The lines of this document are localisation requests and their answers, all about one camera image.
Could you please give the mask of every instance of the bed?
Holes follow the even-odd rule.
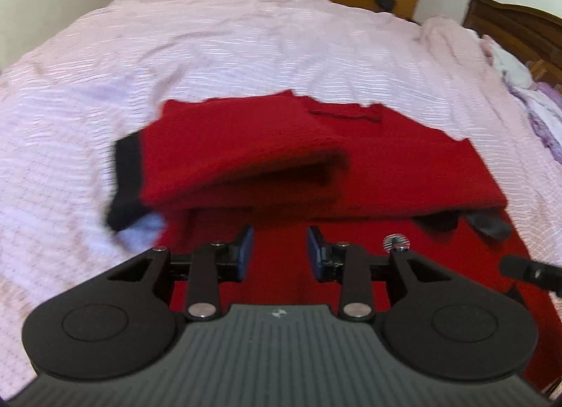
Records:
[[[562,76],[562,20],[472,0],[465,26],[553,85]],[[103,223],[115,140],[157,119],[166,99],[287,88],[327,103],[379,102],[470,138],[529,253],[562,264],[561,165],[453,21],[418,26],[326,0],[118,0],[0,76],[2,397],[34,376],[20,341],[27,314],[155,240],[158,225],[115,236]]]

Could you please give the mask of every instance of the metal screw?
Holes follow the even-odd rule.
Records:
[[[199,318],[208,318],[216,313],[216,307],[208,302],[197,302],[187,309],[190,315]]]
[[[363,304],[362,302],[351,302],[344,306],[344,313],[353,318],[366,317],[372,312],[372,310],[373,309],[371,309],[367,304]]]
[[[383,249],[390,253],[394,249],[398,252],[405,252],[410,248],[410,241],[404,234],[390,234],[383,239]]]

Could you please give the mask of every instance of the white cloth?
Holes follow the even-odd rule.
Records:
[[[456,34],[452,46],[469,38],[462,53],[478,51],[459,26],[438,24]],[[115,189],[112,144],[156,119],[167,98],[293,89],[324,102],[381,102],[470,137],[531,255],[557,261],[560,165],[499,78],[492,97],[473,71],[449,64],[451,51],[420,38],[415,24],[325,0],[119,0],[8,68],[0,76],[0,394],[34,377],[20,341],[27,314],[132,255],[103,224]]]

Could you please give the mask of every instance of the red sweater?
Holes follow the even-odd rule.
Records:
[[[175,253],[230,240],[255,226],[254,256],[242,284],[223,284],[224,306],[330,303],[339,286],[314,281],[305,228],[382,254],[403,233],[420,254],[499,291],[511,281],[503,254],[528,256],[514,234],[495,243],[461,220],[431,233],[410,217],[445,210],[504,208],[504,195],[468,140],[454,141],[381,105],[321,104],[291,92],[201,104],[169,101],[160,120],[117,142],[118,190],[108,223],[119,230],[156,210]],[[520,286],[540,329],[528,379],[542,388],[562,373],[562,325],[548,295]],[[176,288],[181,306],[185,286]],[[383,288],[374,286],[379,307]]]

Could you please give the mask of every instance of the white bed sheet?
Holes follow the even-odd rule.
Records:
[[[168,98],[293,89],[469,137],[531,255],[560,263],[561,166],[483,60],[451,20],[325,0],[119,0],[25,55],[0,76],[0,395],[34,376],[27,314],[132,255],[103,225],[112,143]]]

